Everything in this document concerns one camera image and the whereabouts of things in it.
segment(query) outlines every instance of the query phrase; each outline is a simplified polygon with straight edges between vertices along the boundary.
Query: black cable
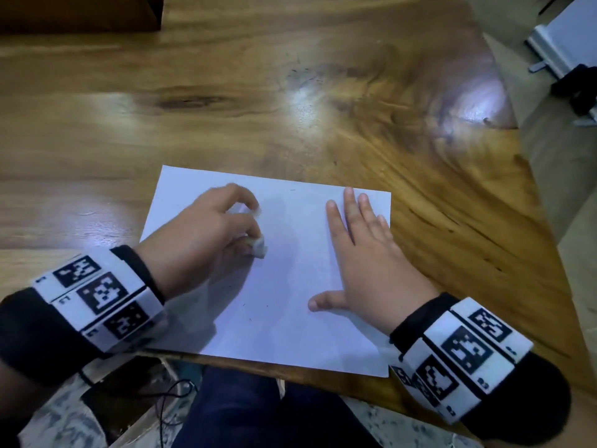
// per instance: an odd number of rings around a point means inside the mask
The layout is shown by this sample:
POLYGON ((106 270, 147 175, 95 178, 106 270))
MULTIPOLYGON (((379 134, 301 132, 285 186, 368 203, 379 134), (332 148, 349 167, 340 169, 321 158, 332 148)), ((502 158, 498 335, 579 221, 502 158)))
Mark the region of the black cable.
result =
POLYGON ((107 387, 103 386, 102 384, 95 384, 93 381, 87 377, 87 375, 83 371, 79 371, 79 377, 83 382, 85 382, 89 386, 96 386, 98 389, 106 394, 107 396, 111 396, 113 398, 124 398, 124 399, 145 399, 145 398, 158 398, 155 403, 153 404, 155 409, 156 417, 158 417, 158 421, 160 422, 160 446, 164 448, 164 426, 179 426, 184 421, 173 421, 175 416, 172 417, 170 421, 164 421, 164 407, 166 405, 166 398, 186 398, 188 397, 193 390, 195 392, 198 391, 197 385, 190 379, 180 379, 173 383, 170 388, 166 392, 163 393, 131 393, 131 394, 123 394, 121 392, 115 393, 112 390, 107 389, 107 387), (174 387, 178 384, 186 384, 188 386, 188 390, 183 392, 182 394, 178 393, 171 393, 174 387), (158 410, 158 403, 160 402, 160 398, 162 399, 162 405, 158 410))

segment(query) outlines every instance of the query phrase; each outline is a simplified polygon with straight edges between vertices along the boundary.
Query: floor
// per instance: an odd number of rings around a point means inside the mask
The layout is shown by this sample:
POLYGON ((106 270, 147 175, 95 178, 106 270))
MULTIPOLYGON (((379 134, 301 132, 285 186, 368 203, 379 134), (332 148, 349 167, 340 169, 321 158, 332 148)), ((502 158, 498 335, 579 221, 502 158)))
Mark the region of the floor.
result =
POLYGON ((572 290, 597 374, 597 127, 576 127, 566 101, 548 96, 555 78, 528 72, 538 61, 524 44, 571 0, 469 0, 493 52, 520 128, 543 208, 572 290))

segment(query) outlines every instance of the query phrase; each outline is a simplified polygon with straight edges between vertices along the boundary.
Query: sheet of paper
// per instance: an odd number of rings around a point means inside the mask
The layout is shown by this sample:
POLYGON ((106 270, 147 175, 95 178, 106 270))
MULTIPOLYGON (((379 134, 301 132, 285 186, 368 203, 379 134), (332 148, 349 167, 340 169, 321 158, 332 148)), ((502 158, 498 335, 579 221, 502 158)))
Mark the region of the sheet of paper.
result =
MULTIPOLYGON (((342 289, 325 217, 329 199, 342 209, 342 187, 164 166, 141 239, 229 182, 260 202, 267 254, 168 302, 171 328, 151 347, 387 377, 377 348, 387 336, 348 312, 307 308, 313 295, 342 289)), ((389 221, 391 194, 363 191, 389 221)))

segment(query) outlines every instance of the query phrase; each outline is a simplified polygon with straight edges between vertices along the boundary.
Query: person's right hand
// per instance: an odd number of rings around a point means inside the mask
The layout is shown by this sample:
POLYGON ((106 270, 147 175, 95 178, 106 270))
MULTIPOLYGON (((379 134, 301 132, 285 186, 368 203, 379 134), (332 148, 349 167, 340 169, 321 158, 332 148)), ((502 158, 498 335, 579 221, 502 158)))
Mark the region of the person's right hand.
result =
POLYGON ((359 195, 357 205, 354 190, 345 188, 348 231, 335 202, 328 201, 325 210, 344 290, 312 297, 311 311, 348 309, 390 335, 406 317, 439 295, 394 243, 386 219, 375 216, 367 195, 359 195))

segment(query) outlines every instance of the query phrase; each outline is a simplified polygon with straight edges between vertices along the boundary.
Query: person's leg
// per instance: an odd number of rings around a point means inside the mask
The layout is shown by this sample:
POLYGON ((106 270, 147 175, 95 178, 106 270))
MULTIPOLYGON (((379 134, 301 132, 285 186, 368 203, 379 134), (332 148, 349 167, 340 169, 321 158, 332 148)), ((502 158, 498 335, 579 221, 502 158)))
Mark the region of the person's leg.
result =
POLYGON ((278 446, 275 379, 208 366, 173 448, 278 446))
POLYGON ((286 383, 278 420, 286 446, 379 446, 342 398, 309 386, 286 383))

